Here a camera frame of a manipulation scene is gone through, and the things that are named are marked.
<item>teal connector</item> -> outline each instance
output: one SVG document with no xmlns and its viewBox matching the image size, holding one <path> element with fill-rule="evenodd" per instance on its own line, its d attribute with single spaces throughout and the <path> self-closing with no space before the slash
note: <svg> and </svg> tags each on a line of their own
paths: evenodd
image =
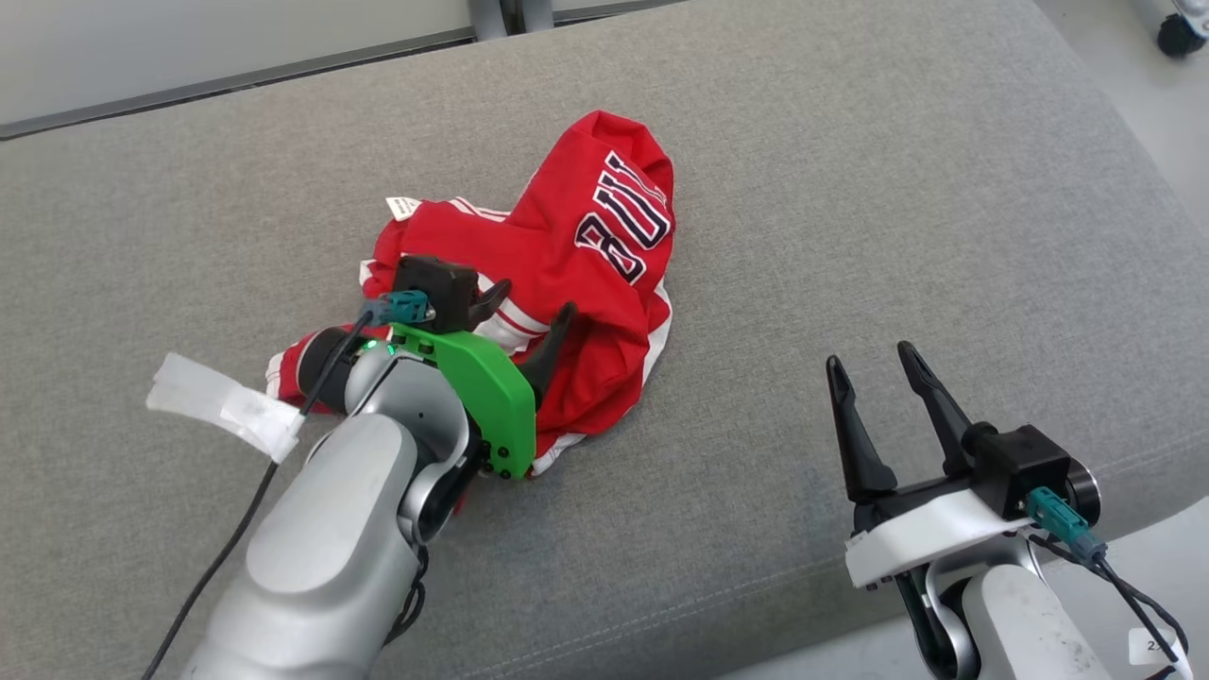
<svg viewBox="0 0 1209 680">
<path fill-rule="evenodd" d="M 1109 552 L 1107 546 L 1092 534 L 1087 520 L 1049 489 L 1040 486 L 1029 491 L 1024 509 L 1042 529 L 1066 543 L 1083 566 L 1092 569 L 1097 558 Z"/>
<path fill-rule="evenodd" d="M 361 312 L 374 315 L 366 324 L 370 328 L 388 323 L 415 325 L 433 318 L 429 313 L 428 295 L 420 290 L 397 290 L 378 295 L 377 299 L 366 300 Z"/>
</svg>

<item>black cable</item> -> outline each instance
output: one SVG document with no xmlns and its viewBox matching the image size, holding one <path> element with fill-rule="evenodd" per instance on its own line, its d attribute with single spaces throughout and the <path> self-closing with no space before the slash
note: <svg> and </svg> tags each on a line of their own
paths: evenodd
<svg viewBox="0 0 1209 680">
<path fill-rule="evenodd" d="M 411 581 L 411 592 L 407 593 L 407 599 L 403 600 L 403 611 L 399 612 L 391 632 L 387 633 L 386 641 L 382 642 L 383 647 L 406 633 L 411 624 L 420 618 L 421 610 L 424 609 L 424 584 L 420 580 L 424 577 L 424 574 L 428 574 L 428 546 L 420 546 L 417 557 L 420 566 L 416 569 L 416 577 Z M 415 609 L 412 609 L 412 601 L 415 601 Z"/>
<path fill-rule="evenodd" d="M 374 312 L 363 313 L 361 317 L 357 319 L 357 323 L 354 323 L 348 330 L 348 335 L 346 335 L 340 342 L 340 347 L 337 347 L 336 351 L 328 357 L 328 361 L 323 363 L 323 370 L 319 371 L 319 379 L 314 381 L 314 388 L 311 390 L 310 394 L 307 394 L 306 402 L 302 402 L 302 408 L 299 409 L 299 415 L 306 416 L 311 413 L 316 402 L 319 400 L 319 390 L 325 382 L 328 382 L 328 378 L 331 376 L 331 371 L 336 368 L 336 361 L 348 351 L 348 346 L 353 344 L 353 340 L 357 339 L 371 318 L 374 318 Z"/>
<path fill-rule="evenodd" d="M 1163 653 L 1167 656 L 1167 661 L 1172 663 L 1178 663 L 1180 661 L 1180 657 L 1176 656 L 1175 650 L 1172 649 L 1172 645 L 1167 641 L 1167 638 L 1163 638 L 1162 635 L 1158 634 L 1158 627 L 1155 626 L 1155 622 L 1151 621 L 1149 616 L 1146 616 L 1146 612 L 1143 611 L 1141 605 L 1138 604 L 1138 600 L 1129 593 L 1128 589 L 1126 589 L 1124 582 L 1122 582 L 1121 577 L 1117 576 L 1117 572 L 1112 571 L 1112 567 L 1109 566 L 1109 560 L 1104 559 L 1104 555 L 1097 555 L 1093 559 L 1093 563 L 1101 570 L 1104 570 L 1104 575 L 1107 576 L 1109 581 L 1112 582 L 1112 587 L 1115 587 L 1117 592 L 1121 593 L 1121 597 L 1124 598 L 1126 604 L 1129 605 L 1129 609 L 1133 610 L 1134 616 L 1136 616 L 1138 621 L 1141 621 L 1141 624 L 1146 627 L 1146 632 L 1150 633 L 1150 638 L 1155 640 L 1155 642 L 1158 644 L 1158 646 L 1163 650 Z"/>
<path fill-rule="evenodd" d="M 256 488 L 256 495 L 251 497 L 251 503 L 248 505 L 248 509 L 243 513 L 243 519 L 239 520 L 239 526 L 236 526 L 235 534 L 227 538 L 226 546 L 219 551 L 219 555 L 214 558 L 210 566 L 206 567 L 206 572 L 202 577 L 197 580 L 197 584 L 185 598 L 185 604 L 180 606 L 180 611 L 177 613 L 177 618 L 173 620 L 172 626 L 168 628 L 168 634 L 163 636 L 163 641 L 160 642 L 160 649 L 155 653 L 155 658 L 147 665 L 145 673 L 143 673 L 143 680 L 150 680 L 157 668 L 160 668 L 160 662 L 163 661 L 163 656 L 168 653 L 168 647 L 172 646 L 172 641 L 177 638 L 177 633 L 180 630 L 181 624 L 185 623 L 185 617 L 189 616 L 189 610 L 193 607 L 193 603 L 201 597 L 202 590 L 206 589 L 206 584 L 210 582 L 214 574 L 222 566 L 222 561 L 226 560 L 231 551 L 235 549 L 239 538 L 243 537 L 243 532 L 248 530 L 248 525 L 251 524 L 251 518 L 256 514 L 256 508 L 260 507 L 260 501 L 265 500 L 265 491 L 268 489 L 268 483 L 273 480 L 273 476 L 277 474 L 277 463 L 268 463 L 268 468 L 265 469 L 265 477 L 260 480 L 260 486 Z"/>
<path fill-rule="evenodd" d="M 1058 547 L 1055 544 L 1057 538 L 1054 538 L 1053 536 L 1051 536 L 1048 540 L 1042 540 L 1040 536 L 1037 536 L 1037 535 L 1034 534 L 1034 535 L 1029 536 L 1029 541 L 1036 543 L 1037 546 L 1041 546 L 1042 548 L 1046 548 L 1047 551 L 1052 552 L 1053 554 L 1063 558 L 1064 560 L 1066 560 L 1066 561 L 1069 561 L 1069 563 L 1071 563 L 1074 565 L 1083 566 L 1083 563 L 1078 561 L 1078 558 L 1076 558 L 1071 553 L 1064 551 L 1063 548 Z M 1180 646 L 1184 647 L 1184 653 L 1185 655 L 1188 653 L 1188 636 L 1187 636 L 1187 634 L 1184 633 L 1184 627 L 1180 626 L 1180 622 L 1176 621 L 1175 617 L 1172 616 L 1170 612 L 1168 612 L 1165 609 L 1163 609 L 1162 605 L 1159 605 L 1157 601 L 1155 601 L 1153 598 L 1151 598 L 1146 593 L 1143 593 L 1138 588 L 1133 587 L 1132 584 L 1129 584 L 1128 581 L 1121 578 L 1120 576 L 1117 576 L 1117 583 L 1113 583 L 1112 580 L 1109 577 L 1109 575 L 1099 565 L 1095 565 L 1095 569 L 1089 569 L 1088 571 L 1091 571 L 1092 574 L 1099 576 L 1105 582 L 1112 583 L 1115 587 L 1117 586 L 1117 583 L 1120 583 L 1129 593 L 1130 598 L 1133 598 L 1134 600 L 1138 600 L 1139 603 L 1141 603 L 1141 604 L 1149 606 L 1150 609 L 1152 609 L 1155 611 L 1155 613 L 1158 615 L 1158 617 L 1161 620 L 1163 620 L 1164 623 L 1167 623 L 1168 626 L 1170 626 L 1175 630 L 1175 636 L 1180 640 Z M 1156 636 L 1155 639 L 1156 639 L 1156 644 L 1157 644 L 1157 640 L 1162 640 L 1162 638 L 1158 638 L 1158 636 Z M 1172 673 L 1175 673 L 1175 668 L 1172 667 L 1172 665 L 1167 665 L 1167 667 L 1159 669 L 1153 675 L 1150 675 L 1149 678 L 1146 678 L 1146 680 L 1163 680 L 1164 678 L 1167 678 Z"/>
<path fill-rule="evenodd" d="M 319 373 L 319 380 L 316 381 L 314 390 L 311 391 L 311 394 L 307 396 L 302 408 L 299 409 L 299 415 L 306 416 L 311 413 L 311 409 L 314 408 L 316 402 L 319 399 L 319 390 L 323 387 L 323 384 L 326 382 L 328 378 L 331 375 L 332 368 L 336 365 L 336 359 L 348 351 L 348 346 L 352 345 L 353 340 L 361 332 L 361 329 L 365 328 L 365 324 L 369 323 L 371 318 L 372 315 L 370 312 L 361 315 L 361 317 L 357 319 L 357 323 L 353 324 L 352 330 L 348 332 L 348 336 L 340 344 L 340 348 L 328 357 L 328 361 L 323 364 L 323 370 Z M 268 467 L 265 469 L 265 476 L 260 479 L 260 486 L 256 488 L 256 495 L 251 497 L 251 502 L 248 503 L 248 509 L 243 513 L 243 519 L 239 520 L 239 525 L 235 528 L 235 532 L 231 534 L 230 538 L 227 538 L 226 544 L 222 546 L 221 551 L 219 551 L 218 557 L 214 558 L 214 561 L 212 561 L 208 567 L 206 567 L 206 572 L 202 574 L 202 577 L 197 580 L 193 589 L 190 590 L 189 597 L 185 598 L 185 604 L 180 606 L 180 611 L 177 612 L 177 618 L 173 620 L 172 626 L 168 627 L 168 633 L 163 636 L 163 641 L 160 642 L 160 649 L 156 650 L 155 657 L 151 659 L 151 663 L 147 664 L 147 669 L 143 673 L 143 680 L 150 680 L 151 676 L 155 675 L 156 669 L 160 668 L 160 663 L 163 662 L 164 655 L 168 653 L 168 647 L 172 646 L 172 641 L 177 639 L 177 633 L 180 632 L 180 627 L 185 623 L 185 618 L 189 616 L 189 610 L 193 607 L 193 604 L 197 601 L 197 598 L 202 595 L 202 590 L 206 589 L 210 578 L 214 577 L 214 574 L 218 572 L 219 567 L 222 566 L 222 563 L 226 561 L 226 558 L 235 551 L 239 540 L 243 538 L 243 534 L 251 524 L 251 518 L 256 515 L 256 509 L 260 508 L 261 501 L 265 500 L 265 491 L 268 490 L 268 483 L 272 482 L 273 476 L 277 474 L 277 467 L 278 465 L 276 462 L 268 463 Z"/>
</svg>

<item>gray fabric surface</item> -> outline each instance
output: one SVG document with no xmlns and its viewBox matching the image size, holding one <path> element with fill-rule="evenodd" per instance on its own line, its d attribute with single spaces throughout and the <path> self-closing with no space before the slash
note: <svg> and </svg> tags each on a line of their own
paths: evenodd
<svg viewBox="0 0 1209 680">
<path fill-rule="evenodd" d="M 594 108 L 676 162 L 670 344 L 474 488 L 375 678 L 706 676 L 897 612 L 843 570 L 832 352 L 904 483 L 906 338 L 1095 469 L 1106 536 L 1204 494 L 1209 247 L 1030 2 L 696 0 L 0 145 L 0 676 L 137 675 L 249 500 L 262 457 L 143 408 L 166 352 L 262 385 L 355 313 L 384 196 L 507 207 Z"/>
</svg>

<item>caster wheel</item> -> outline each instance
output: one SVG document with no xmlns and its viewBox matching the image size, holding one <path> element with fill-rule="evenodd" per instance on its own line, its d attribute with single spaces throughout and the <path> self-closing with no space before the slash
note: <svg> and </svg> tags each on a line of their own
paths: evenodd
<svg viewBox="0 0 1209 680">
<path fill-rule="evenodd" d="M 1205 39 L 1197 35 L 1180 15 L 1167 17 L 1158 29 L 1158 48 L 1173 59 L 1182 59 L 1204 45 Z"/>
</svg>

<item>wall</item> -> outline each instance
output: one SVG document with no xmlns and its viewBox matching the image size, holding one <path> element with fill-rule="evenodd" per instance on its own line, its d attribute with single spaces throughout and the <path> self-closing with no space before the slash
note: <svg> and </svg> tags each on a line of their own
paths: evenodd
<svg viewBox="0 0 1209 680">
<path fill-rule="evenodd" d="M 682 0 L 551 0 L 550 5 L 555 17 L 571 18 L 644 10 L 679 1 Z"/>
<path fill-rule="evenodd" d="M 5 0 L 0 125 L 469 25 L 464 0 Z"/>
</svg>

